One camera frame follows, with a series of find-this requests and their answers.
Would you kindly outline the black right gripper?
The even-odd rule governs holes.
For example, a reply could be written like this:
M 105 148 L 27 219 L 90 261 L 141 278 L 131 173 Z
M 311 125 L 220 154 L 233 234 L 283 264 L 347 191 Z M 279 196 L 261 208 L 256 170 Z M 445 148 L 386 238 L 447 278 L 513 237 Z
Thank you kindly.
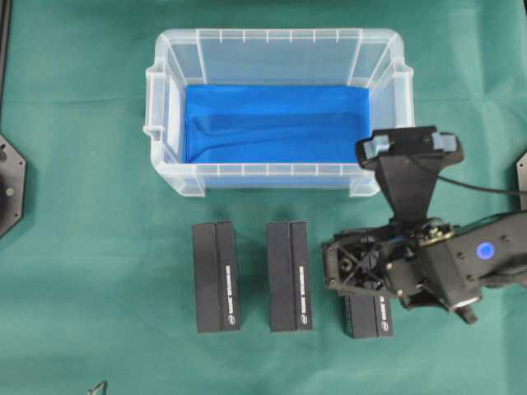
M 343 230 L 324 243 L 324 282 L 340 296 L 396 299 L 407 310 L 438 308 L 468 325 L 494 264 L 490 221 L 441 218 Z

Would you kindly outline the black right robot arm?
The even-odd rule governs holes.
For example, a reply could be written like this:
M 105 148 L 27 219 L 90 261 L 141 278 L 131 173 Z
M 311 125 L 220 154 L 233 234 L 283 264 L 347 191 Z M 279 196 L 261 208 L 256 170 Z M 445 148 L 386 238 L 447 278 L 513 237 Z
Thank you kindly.
M 432 217 L 343 230 L 323 245 L 323 263 L 325 287 L 340 296 L 392 298 L 473 324 L 483 289 L 526 285 L 526 213 L 465 226 Z

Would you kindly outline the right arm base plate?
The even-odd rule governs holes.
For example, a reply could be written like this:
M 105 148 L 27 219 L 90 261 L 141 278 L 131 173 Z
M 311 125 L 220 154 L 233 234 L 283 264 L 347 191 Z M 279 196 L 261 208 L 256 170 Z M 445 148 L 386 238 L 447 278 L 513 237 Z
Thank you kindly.
M 520 191 L 520 214 L 518 215 L 518 222 L 522 228 L 526 228 L 526 161 L 527 153 L 525 152 L 516 162 L 517 183 Z

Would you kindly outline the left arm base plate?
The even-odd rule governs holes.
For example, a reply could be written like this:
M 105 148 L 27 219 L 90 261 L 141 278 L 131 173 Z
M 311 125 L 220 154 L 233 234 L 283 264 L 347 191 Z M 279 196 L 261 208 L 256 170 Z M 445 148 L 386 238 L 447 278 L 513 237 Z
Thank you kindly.
M 1 136 L 1 223 L 4 236 L 23 217 L 26 159 Z

